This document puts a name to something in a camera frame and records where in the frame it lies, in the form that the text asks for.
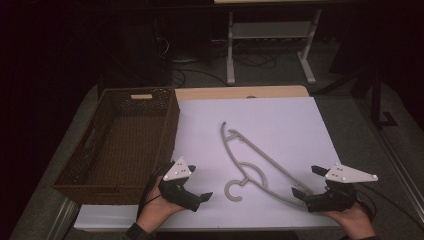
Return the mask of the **brown woven basket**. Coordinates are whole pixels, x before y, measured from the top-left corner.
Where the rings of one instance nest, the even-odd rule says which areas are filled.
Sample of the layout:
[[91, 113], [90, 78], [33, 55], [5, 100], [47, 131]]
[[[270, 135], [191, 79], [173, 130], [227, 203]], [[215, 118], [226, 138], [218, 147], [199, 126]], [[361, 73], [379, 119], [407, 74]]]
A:
[[179, 112], [170, 87], [104, 90], [53, 188], [78, 204], [138, 203], [171, 160]]

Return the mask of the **white metal table frame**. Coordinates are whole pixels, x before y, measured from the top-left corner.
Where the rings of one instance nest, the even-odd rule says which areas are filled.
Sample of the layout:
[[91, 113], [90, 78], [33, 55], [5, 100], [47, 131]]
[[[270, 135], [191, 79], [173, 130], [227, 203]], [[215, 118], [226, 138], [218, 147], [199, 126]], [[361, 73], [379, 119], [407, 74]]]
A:
[[305, 46], [297, 52], [299, 63], [308, 84], [315, 84], [316, 79], [308, 62], [308, 54], [319, 24], [322, 10], [317, 9], [309, 21], [288, 22], [253, 22], [236, 23], [233, 13], [229, 13], [226, 73], [227, 83], [234, 85], [235, 69], [233, 59], [233, 41], [248, 39], [305, 39]]

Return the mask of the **person's right hand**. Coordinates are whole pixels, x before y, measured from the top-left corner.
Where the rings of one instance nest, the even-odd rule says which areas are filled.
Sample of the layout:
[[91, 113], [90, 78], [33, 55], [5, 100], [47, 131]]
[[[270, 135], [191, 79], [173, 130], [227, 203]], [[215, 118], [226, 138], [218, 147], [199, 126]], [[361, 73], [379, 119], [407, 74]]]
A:
[[344, 211], [328, 211], [325, 215], [339, 224], [351, 240], [376, 237], [376, 231], [365, 210], [355, 203]]

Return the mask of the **grey plastic clothes hanger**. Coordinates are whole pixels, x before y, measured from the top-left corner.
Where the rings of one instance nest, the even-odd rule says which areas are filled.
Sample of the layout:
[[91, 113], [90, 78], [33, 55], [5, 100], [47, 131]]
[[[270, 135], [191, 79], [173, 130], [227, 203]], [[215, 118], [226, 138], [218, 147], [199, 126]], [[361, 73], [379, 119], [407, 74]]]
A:
[[283, 166], [277, 163], [273, 158], [267, 155], [264, 151], [262, 151], [258, 146], [256, 146], [253, 142], [251, 142], [247, 137], [241, 134], [239, 131], [235, 129], [226, 129], [226, 122], [223, 122], [220, 127], [221, 138], [227, 151], [227, 154], [236, 168], [242, 173], [243, 178], [241, 180], [233, 179], [226, 183], [224, 187], [224, 194], [226, 198], [233, 202], [241, 202], [242, 196], [233, 196], [230, 192], [230, 188], [233, 185], [238, 185], [240, 187], [245, 186], [248, 183], [252, 183], [260, 190], [265, 192], [266, 194], [272, 196], [279, 201], [284, 203], [299, 207], [305, 208], [306, 203], [302, 200], [299, 200], [295, 197], [286, 197], [281, 194], [274, 192], [268, 183], [268, 179], [265, 173], [255, 164], [250, 162], [242, 162], [236, 159], [233, 151], [230, 148], [229, 142], [234, 139], [239, 139], [240, 141], [246, 143], [251, 149], [253, 149], [257, 154], [263, 157], [268, 163], [270, 163], [274, 168], [276, 168], [280, 173], [284, 176], [288, 177], [295, 185], [294, 189], [299, 190], [302, 189], [306, 195], [311, 195], [312, 190], [300, 179], [295, 177], [291, 172], [286, 170]]

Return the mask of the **aluminium rail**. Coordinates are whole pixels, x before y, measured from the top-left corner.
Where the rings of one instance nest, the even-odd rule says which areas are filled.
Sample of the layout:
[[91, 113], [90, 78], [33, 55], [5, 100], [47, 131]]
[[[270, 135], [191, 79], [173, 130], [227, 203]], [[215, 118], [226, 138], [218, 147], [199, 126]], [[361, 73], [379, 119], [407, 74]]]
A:
[[424, 220], [424, 132], [416, 128], [386, 126], [378, 136], [407, 195]]
[[65, 198], [47, 235], [47, 240], [64, 240], [73, 227], [80, 210], [80, 205]]

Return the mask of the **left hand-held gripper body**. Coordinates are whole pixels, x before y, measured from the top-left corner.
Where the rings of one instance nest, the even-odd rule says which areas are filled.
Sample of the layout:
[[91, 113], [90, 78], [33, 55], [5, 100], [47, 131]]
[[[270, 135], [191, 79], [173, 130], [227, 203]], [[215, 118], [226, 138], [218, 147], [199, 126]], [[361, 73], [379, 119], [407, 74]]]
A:
[[183, 157], [172, 161], [159, 183], [159, 191], [168, 202], [196, 212], [201, 204], [200, 196], [187, 191], [184, 187], [192, 174], [188, 166]]

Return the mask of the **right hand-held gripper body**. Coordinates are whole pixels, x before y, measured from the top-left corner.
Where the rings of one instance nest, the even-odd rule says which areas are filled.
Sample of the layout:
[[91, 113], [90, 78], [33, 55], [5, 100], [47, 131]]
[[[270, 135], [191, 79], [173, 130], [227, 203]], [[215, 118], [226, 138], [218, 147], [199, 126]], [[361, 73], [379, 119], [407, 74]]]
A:
[[370, 174], [342, 164], [335, 164], [322, 176], [325, 179], [324, 193], [307, 195], [304, 202], [309, 212], [344, 211], [351, 208], [357, 199], [354, 183], [375, 182], [376, 174]]

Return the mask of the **black metal stand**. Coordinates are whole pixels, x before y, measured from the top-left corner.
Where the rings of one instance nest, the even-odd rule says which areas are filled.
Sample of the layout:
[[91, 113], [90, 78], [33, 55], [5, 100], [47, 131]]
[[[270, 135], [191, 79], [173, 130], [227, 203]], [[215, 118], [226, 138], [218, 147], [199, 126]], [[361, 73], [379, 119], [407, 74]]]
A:
[[371, 85], [371, 121], [378, 130], [384, 127], [397, 126], [390, 112], [381, 111], [382, 75], [377, 67], [372, 69]]

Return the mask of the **person's left hand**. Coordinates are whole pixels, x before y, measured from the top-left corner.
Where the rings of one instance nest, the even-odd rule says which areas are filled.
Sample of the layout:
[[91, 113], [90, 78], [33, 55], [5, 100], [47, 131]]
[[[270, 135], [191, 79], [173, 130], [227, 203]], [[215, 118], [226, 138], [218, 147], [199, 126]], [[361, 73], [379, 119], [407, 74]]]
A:
[[150, 234], [166, 222], [169, 217], [183, 210], [183, 207], [164, 199], [160, 195], [158, 187], [155, 186], [148, 193], [147, 202], [141, 210], [136, 224]]

